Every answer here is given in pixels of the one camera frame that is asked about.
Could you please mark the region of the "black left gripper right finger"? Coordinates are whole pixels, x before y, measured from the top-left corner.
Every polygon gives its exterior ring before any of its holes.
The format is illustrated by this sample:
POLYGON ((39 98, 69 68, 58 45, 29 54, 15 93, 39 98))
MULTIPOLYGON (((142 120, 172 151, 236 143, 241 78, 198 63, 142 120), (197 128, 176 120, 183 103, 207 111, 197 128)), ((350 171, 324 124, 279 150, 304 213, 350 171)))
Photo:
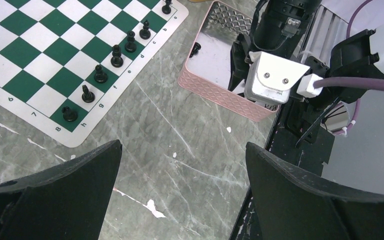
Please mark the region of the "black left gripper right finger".
POLYGON ((324 179, 252 142, 245 161, 265 240, 384 240, 384 194, 324 179))

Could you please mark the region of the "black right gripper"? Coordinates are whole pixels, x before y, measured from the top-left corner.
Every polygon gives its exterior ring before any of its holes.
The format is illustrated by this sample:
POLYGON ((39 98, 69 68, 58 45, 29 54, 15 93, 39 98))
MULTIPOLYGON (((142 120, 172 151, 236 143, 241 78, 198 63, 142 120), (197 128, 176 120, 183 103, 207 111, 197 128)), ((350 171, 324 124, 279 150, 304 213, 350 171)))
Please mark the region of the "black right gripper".
POLYGON ((230 79, 227 89, 247 78, 252 63, 249 52, 263 51, 290 59, 317 12, 321 0, 260 0, 249 33, 240 33, 230 49, 230 79))

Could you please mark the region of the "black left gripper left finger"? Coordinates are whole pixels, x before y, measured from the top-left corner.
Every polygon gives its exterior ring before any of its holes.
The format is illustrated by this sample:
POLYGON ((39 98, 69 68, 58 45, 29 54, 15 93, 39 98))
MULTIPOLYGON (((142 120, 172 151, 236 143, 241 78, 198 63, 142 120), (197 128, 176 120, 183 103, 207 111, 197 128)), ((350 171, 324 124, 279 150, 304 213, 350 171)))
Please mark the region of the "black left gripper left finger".
POLYGON ((109 141, 77 158, 0 183, 0 240, 96 240, 123 146, 109 141))

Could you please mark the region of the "black chess pawn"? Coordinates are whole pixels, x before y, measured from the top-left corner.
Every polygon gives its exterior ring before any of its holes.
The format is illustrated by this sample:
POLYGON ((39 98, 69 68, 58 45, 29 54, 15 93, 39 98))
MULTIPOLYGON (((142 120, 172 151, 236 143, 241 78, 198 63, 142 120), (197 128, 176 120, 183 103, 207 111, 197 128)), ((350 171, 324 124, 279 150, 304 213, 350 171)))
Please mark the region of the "black chess pawn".
POLYGON ((112 47, 112 57, 110 59, 110 63, 115 68, 121 68, 124 64, 124 60, 122 59, 122 51, 118 44, 115 44, 112 47))
POLYGON ((127 32, 126 43, 124 45, 124 49, 128 53, 134 53, 137 50, 135 35, 136 35, 135 32, 132 30, 127 32))
POLYGON ((144 21, 142 29, 139 31, 139 36, 143 40, 148 40, 151 37, 150 23, 148 20, 144 21))
POLYGON ((165 0, 164 5, 161 7, 161 11, 165 15, 169 15, 172 11, 171 9, 172 0, 165 0))
POLYGON ((95 73, 93 78, 99 84, 103 84, 108 80, 108 75, 103 71, 103 68, 100 64, 95 66, 95 73))
POLYGON ((61 109, 62 117, 67 122, 74 122, 78 119, 78 112, 75 109, 71 109, 69 106, 64 106, 61 109))

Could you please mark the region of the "black chess knight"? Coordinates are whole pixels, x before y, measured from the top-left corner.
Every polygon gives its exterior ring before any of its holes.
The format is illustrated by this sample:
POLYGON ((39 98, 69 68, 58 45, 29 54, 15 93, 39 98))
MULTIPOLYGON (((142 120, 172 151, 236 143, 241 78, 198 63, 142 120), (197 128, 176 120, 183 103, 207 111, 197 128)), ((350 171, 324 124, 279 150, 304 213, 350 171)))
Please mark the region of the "black chess knight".
POLYGON ((95 94, 91 92, 87 85, 82 85, 81 98, 85 103, 92 103, 95 100, 95 94))

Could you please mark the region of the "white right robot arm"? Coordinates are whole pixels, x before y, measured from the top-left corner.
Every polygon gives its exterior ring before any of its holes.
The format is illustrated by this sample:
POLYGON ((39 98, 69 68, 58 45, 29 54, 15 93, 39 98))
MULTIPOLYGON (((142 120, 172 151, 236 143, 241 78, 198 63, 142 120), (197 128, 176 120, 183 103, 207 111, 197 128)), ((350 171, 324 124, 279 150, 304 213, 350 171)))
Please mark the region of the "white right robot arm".
POLYGON ((249 32, 232 44, 228 90, 244 82, 249 100, 277 105, 293 96, 320 110, 355 103, 368 90, 384 92, 384 25, 347 35, 331 50, 324 73, 292 60, 319 5, 318 0, 259 1, 249 32))

